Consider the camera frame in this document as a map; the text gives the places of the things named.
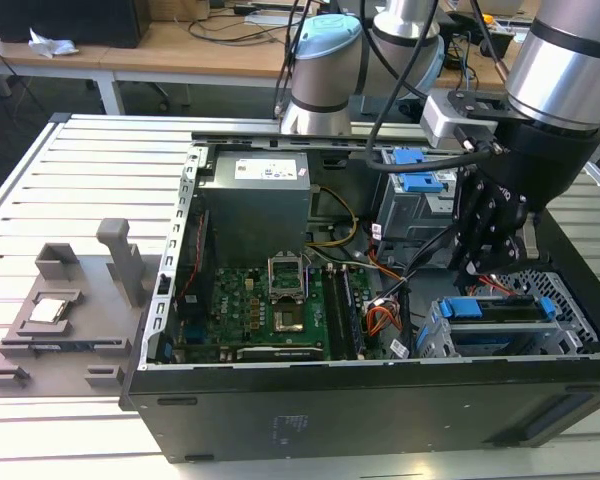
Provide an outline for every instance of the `yellow wire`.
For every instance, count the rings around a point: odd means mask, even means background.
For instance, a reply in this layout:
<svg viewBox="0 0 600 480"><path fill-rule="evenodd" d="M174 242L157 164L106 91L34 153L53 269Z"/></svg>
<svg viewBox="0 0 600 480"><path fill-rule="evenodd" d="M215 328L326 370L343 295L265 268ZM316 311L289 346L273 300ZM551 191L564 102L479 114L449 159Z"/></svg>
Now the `yellow wire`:
<svg viewBox="0 0 600 480"><path fill-rule="evenodd" d="M310 242L310 243L307 243L307 246L308 247L337 247L338 245L347 243L349 240L351 240L355 236L356 232L358 231L358 219L356 218L356 214L353 213L353 210L351 210L351 207L349 207L347 202L345 202L344 199L340 195L338 195L336 192L331 190L329 187L321 186L320 190L329 192L331 195L336 197L340 201L340 203L342 203L344 208L346 208L347 211L349 212L349 214L351 215L351 221L353 222L353 227L351 228L351 232L349 233L349 235L347 235L342 240L333 240L330 242Z"/></svg>

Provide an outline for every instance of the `motherboard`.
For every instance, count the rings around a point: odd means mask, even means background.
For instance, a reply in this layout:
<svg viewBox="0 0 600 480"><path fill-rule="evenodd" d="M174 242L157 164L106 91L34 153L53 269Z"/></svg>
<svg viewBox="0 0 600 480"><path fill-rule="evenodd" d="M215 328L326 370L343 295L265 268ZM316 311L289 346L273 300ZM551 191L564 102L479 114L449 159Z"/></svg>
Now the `motherboard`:
<svg viewBox="0 0 600 480"><path fill-rule="evenodd" d="M281 266L218 269L206 318L181 315L175 357L231 363L378 355L379 339L363 338L364 302L372 296L364 269Z"/></svg>

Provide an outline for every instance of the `green motherboard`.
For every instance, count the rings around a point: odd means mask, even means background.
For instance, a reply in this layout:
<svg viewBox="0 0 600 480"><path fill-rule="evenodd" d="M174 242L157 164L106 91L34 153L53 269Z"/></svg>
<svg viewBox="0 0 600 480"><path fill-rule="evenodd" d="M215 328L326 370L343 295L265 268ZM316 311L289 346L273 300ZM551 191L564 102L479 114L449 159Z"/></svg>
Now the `green motherboard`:
<svg viewBox="0 0 600 480"><path fill-rule="evenodd" d="M303 301L284 300L272 304L269 299L269 272L266 267L218 269L215 273L212 301L206 324L180 324L175 349L191 363L223 363L235 360L241 348L307 348L319 349L324 360L332 359L329 322L323 288L325 270L304 270ZM365 329L363 302L371 291L364 269L347 271L350 292L355 302L359 331ZM298 271L275 275L274 287L299 287Z"/></svg>

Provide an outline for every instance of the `power supply label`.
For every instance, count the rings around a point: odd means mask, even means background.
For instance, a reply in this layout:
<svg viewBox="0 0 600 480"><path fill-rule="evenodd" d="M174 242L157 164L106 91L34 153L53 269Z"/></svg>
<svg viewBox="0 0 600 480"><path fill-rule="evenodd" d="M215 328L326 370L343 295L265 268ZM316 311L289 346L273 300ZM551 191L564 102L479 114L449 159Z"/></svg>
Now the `power supply label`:
<svg viewBox="0 0 600 480"><path fill-rule="evenodd" d="M295 160L241 158L236 162L236 180L297 180Z"/></svg>

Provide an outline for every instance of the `ram slot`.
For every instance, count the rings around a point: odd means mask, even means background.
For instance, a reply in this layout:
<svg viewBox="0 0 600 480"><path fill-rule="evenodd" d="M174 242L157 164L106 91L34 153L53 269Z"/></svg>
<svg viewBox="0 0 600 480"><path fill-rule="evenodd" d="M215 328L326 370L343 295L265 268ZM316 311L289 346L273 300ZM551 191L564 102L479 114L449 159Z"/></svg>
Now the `ram slot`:
<svg viewBox="0 0 600 480"><path fill-rule="evenodd" d="M322 270L322 289L327 317L329 351L331 360L353 360L357 358L351 323L346 306L346 291L340 272Z"/></svg>

